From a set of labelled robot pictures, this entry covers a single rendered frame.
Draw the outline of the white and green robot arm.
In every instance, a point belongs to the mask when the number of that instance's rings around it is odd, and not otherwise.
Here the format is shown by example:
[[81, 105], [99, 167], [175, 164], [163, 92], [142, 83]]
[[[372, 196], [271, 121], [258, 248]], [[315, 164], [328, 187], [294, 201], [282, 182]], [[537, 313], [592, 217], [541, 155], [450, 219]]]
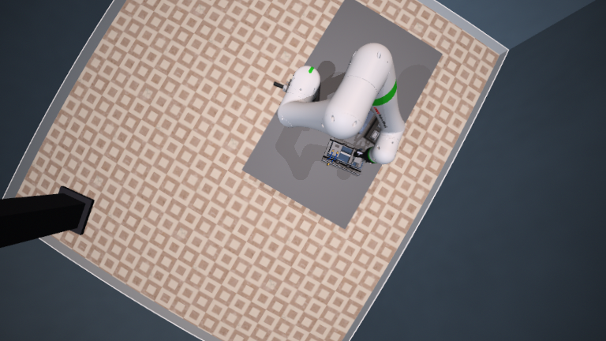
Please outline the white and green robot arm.
[[286, 92], [278, 109], [278, 119], [284, 126], [316, 129], [344, 140], [361, 131], [371, 109], [379, 121], [380, 133], [374, 147], [366, 149], [365, 160], [369, 164], [388, 164], [395, 159], [406, 126], [398, 109], [393, 59], [384, 45], [368, 43], [360, 47], [330, 99], [317, 102], [320, 75], [311, 66], [297, 69], [286, 83], [273, 84]]

